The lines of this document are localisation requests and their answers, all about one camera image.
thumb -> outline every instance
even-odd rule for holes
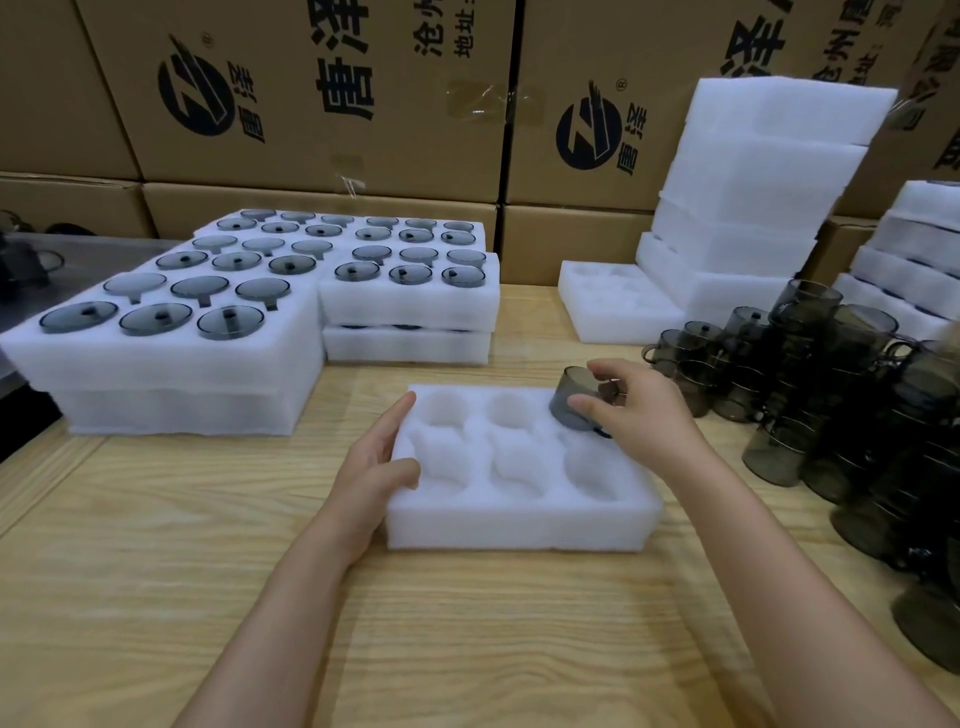
[[[620,419],[621,412],[616,407],[590,395],[572,395],[566,403],[575,412],[591,418],[610,433]]]
[[[416,490],[420,480],[420,463],[412,457],[391,460],[370,469],[368,479],[373,488],[385,497],[400,488]]]

wooden table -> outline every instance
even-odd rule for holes
[[[323,503],[351,443],[408,383],[556,384],[634,347],[576,340],[556,289],[504,286],[491,366],[329,366],[290,438],[79,438],[53,425],[0,466],[0,725],[168,726]],[[715,447],[927,684],[900,635],[906,583],[843,544],[805,487]],[[348,576],[315,725],[766,726],[769,704],[684,512],[639,555],[388,553]]]

left hand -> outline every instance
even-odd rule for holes
[[[333,539],[337,554],[347,560],[346,566],[355,564],[367,550],[394,492],[417,488],[420,463],[412,457],[390,459],[396,433],[415,401],[417,395],[407,392],[350,446],[315,518],[320,530]]]

foam packaging tray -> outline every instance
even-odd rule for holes
[[[792,276],[817,243],[814,235],[711,224],[668,200],[657,206],[652,233],[694,270],[746,276]]]
[[[209,235],[232,235],[238,244],[229,251],[240,251],[250,244],[252,238],[273,237],[283,241],[282,247],[273,255],[288,255],[298,242],[325,241],[332,245],[324,253],[322,265],[317,266],[313,278],[320,287],[324,312],[324,324],[352,326],[387,326],[404,324],[425,328],[461,328],[474,331],[493,331],[500,303],[500,263],[494,253],[486,253],[482,265],[484,284],[477,288],[459,288],[444,282],[444,271],[458,267],[447,255],[453,252],[486,251],[483,225],[457,220],[431,220],[422,218],[354,217],[350,215],[321,215],[302,222],[285,220],[284,215],[301,214],[276,210],[273,215],[260,215],[259,220],[248,220],[240,213],[227,216],[197,231],[197,237]],[[396,220],[390,227],[385,223]],[[234,224],[240,229],[230,227]],[[417,227],[425,222],[433,223],[429,230]],[[323,232],[314,236],[310,232]],[[472,236],[467,241],[465,236]],[[447,242],[451,238],[458,244]],[[351,263],[369,264],[373,261],[357,261],[353,251],[364,246],[384,246],[390,255],[382,259],[376,278],[370,280],[344,281],[336,278],[336,270]],[[431,249],[437,258],[430,266],[430,279],[418,285],[400,285],[390,278],[394,269],[416,270],[422,264],[405,261],[400,252],[411,249]]]
[[[420,486],[387,508],[390,548],[640,551],[662,502],[611,440],[553,419],[553,390],[414,385],[394,458]]]
[[[924,263],[865,246],[856,252],[851,274],[920,309],[960,319],[960,279]]]
[[[660,197],[706,222],[813,237],[867,148],[745,134],[687,133]]]
[[[483,331],[388,327],[324,328],[330,361],[407,361],[434,364],[486,364],[491,335]]]
[[[840,274],[833,288],[843,294],[844,303],[859,303],[886,311],[897,319],[898,333],[918,341],[942,339],[952,324],[950,319],[921,311],[912,303],[848,273]]]
[[[701,79],[688,129],[799,141],[870,144],[897,99],[895,88],[833,84],[782,76]]]
[[[889,214],[960,231],[960,182],[911,180],[900,189]]]
[[[960,274],[960,232],[884,215],[867,247]]]
[[[721,327],[738,306],[769,310],[791,278],[695,271],[651,232],[640,237],[636,262],[684,313],[684,321],[706,321]]]
[[[138,303],[99,283],[51,309],[75,303],[114,304],[116,312],[97,326],[46,333],[39,325],[45,311],[0,335],[4,354],[34,389],[51,394],[72,432],[293,431],[324,363],[315,282],[274,274],[266,265],[235,272],[215,270],[212,256],[179,270],[161,270],[156,265],[160,257],[193,253],[193,246],[186,243],[137,268],[138,273],[166,277],[160,287],[140,294]],[[208,306],[171,292],[174,284],[198,277],[219,277],[228,286],[212,294]],[[276,310],[271,310],[271,304],[237,295],[237,286],[253,279],[289,285],[289,291],[276,300]],[[182,326],[135,336],[121,329],[126,314],[171,303],[190,309]],[[257,312],[254,318],[262,317],[260,328],[228,340],[201,336],[199,325],[205,314],[241,306]]]
[[[586,344],[649,344],[684,313],[635,265],[565,260],[557,284]]]

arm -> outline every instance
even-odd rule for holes
[[[340,581],[367,550],[394,491],[417,487],[416,460],[390,462],[414,400],[400,398],[349,449],[323,508],[280,559],[174,728],[302,726]]]
[[[672,381],[622,359],[588,365],[621,380],[626,406],[584,395],[570,405],[676,495],[783,726],[960,725],[713,450]]]

